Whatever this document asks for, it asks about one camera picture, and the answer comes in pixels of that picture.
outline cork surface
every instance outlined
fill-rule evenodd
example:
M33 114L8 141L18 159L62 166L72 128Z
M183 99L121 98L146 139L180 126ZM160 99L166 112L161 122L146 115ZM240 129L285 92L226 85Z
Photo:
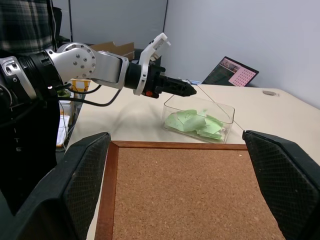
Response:
M120 148L113 239L284 237L247 151Z

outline plaid shirt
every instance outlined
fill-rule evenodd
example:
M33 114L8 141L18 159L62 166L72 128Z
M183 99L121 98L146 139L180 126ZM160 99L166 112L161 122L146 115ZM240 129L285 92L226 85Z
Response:
M0 0L0 57L55 50L51 0Z

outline clear plastic container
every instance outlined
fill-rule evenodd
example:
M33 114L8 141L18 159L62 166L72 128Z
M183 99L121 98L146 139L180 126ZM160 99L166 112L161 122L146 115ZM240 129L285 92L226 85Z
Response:
M209 143L226 143L235 109L197 97L173 95L164 103L162 127Z

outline white table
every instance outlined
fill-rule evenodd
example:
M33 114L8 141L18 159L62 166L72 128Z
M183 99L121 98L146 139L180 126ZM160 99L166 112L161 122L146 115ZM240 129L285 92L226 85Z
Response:
M199 85L214 101L235 108L234 121L297 143L320 165L320 110L279 89ZM265 95L263 90L277 93Z
M89 90L97 87L91 82ZM210 100L197 86L195 97ZM96 103L107 103L117 92L117 89L102 87L95 93L88 94L86 100ZM188 136L167 131L161 127L164 103L172 94L163 92L158 99L136 96L133 90L123 88L113 104L98 107L83 104L76 121L69 146L82 138L110 132L114 141L145 141L145 142L178 142L202 143ZM227 143L244 144L243 130L234 123L229 133Z

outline robotic arm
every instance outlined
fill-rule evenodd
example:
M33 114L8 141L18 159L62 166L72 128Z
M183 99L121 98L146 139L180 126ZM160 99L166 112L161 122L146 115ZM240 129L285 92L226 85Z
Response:
M138 64L79 42L65 44L57 52L47 49L19 59L0 58L0 111L49 99L72 78L91 79L119 90L130 88L135 95L151 98L158 98L162 92L184 97L197 93L188 83L161 75L166 69L150 63L170 45L167 36L161 33L141 53Z

